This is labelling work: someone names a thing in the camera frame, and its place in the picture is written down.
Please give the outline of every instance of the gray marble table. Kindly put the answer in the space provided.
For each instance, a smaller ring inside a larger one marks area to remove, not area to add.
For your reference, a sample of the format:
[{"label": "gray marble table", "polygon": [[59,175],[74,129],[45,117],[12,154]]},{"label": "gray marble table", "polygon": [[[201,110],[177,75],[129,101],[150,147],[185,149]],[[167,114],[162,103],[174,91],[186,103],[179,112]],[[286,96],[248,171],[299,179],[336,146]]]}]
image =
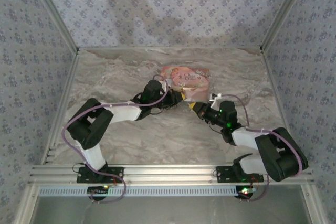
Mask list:
[{"label": "gray marble table", "polygon": [[[142,92],[163,66],[176,65],[209,68],[210,91],[241,97],[252,127],[283,126],[266,67],[256,50],[99,49],[82,51],[79,57],[63,125],[89,98],[105,103],[127,101]],[[246,124],[242,106],[239,102],[236,106],[239,121]],[[60,134],[57,141],[53,163],[81,161]],[[101,148],[110,164],[220,164],[255,152],[225,143],[186,102],[141,121],[110,125]]]}]

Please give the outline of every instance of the blue floral pattern wall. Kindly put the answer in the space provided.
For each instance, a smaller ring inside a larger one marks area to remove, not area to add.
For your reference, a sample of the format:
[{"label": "blue floral pattern wall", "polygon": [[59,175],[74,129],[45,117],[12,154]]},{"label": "blue floral pattern wall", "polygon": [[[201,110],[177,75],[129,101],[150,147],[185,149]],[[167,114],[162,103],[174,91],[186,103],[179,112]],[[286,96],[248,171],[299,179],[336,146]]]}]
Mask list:
[{"label": "blue floral pattern wall", "polygon": [[292,133],[336,223],[336,0],[297,0],[267,52]]},{"label": "blue floral pattern wall", "polygon": [[284,0],[53,0],[79,47],[259,46]]},{"label": "blue floral pattern wall", "polygon": [[40,0],[0,0],[0,7],[0,223],[12,223],[73,53]]}]

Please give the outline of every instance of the black mounting bracket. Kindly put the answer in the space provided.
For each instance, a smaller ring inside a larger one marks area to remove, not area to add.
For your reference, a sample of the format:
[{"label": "black mounting bracket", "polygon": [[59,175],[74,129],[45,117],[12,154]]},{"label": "black mounting bracket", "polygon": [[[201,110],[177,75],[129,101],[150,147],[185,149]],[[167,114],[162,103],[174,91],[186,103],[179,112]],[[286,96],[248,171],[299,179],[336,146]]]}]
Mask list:
[{"label": "black mounting bracket", "polygon": [[[103,170],[99,170],[103,173],[114,174],[119,177],[124,177],[124,167],[104,167]],[[79,184],[111,184],[111,183],[121,184],[121,180],[114,179],[111,176],[99,175],[91,171],[87,166],[81,167],[78,170],[77,183]]]},{"label": "black mounting bracket", "polygon": [[232,166],[217,166],[216,177],[218,183],[252,183],[263,182],[264,177],[261,174],[243,174],[239,178]]}]

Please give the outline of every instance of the robotic arm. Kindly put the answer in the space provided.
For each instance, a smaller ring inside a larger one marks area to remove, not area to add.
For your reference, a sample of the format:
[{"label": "robotic arm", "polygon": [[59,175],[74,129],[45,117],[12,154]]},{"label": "robotic arm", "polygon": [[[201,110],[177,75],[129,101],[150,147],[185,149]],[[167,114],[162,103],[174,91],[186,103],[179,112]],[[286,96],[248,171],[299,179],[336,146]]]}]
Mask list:
[{"label": "robotic arm", "polygon": [[259,154],[246,154],[234,160],[233,170],[238,179],[246,177],[246,174],[269,174],[279,182],[298,172],[299,164],[294,153],[272,133],[280,135],[293,147],[301,159],[302,170],[308,168],[307,158],[285,128],[255,132],[242,126],[238,122],[234,102],[221,102],[219,111],[214,110],[210,103],[203,102],[192,103],[190,108],[206,123],[220,126],[220,133],[226,143],[259,151]]},{"label": "robotic arm", "polygon": [[[125,102],[124,104],[154,103],[163,96],[167,89],[169,89],[169,87],[166,87],[165,82],[150,80],[142,93],[137,94],[132,100]],[[151,113],[153,108],[168,109],[185,100],[185,98],[183,92],[169,89],[165,98],[152,106],[113,106],[112,104],[106,109],[100,108],[93,110],[80,117],[78,120],[74,121],[67,130],[71,137],[76,140],[76,143],[80,147],[87,162],[95,170],[106,172],[108,166],[101,153],[99,142],[109,124],[144,119]],[[98,105],[101,105],[101,103],[95,98],[91,98],[72,118]]]}]

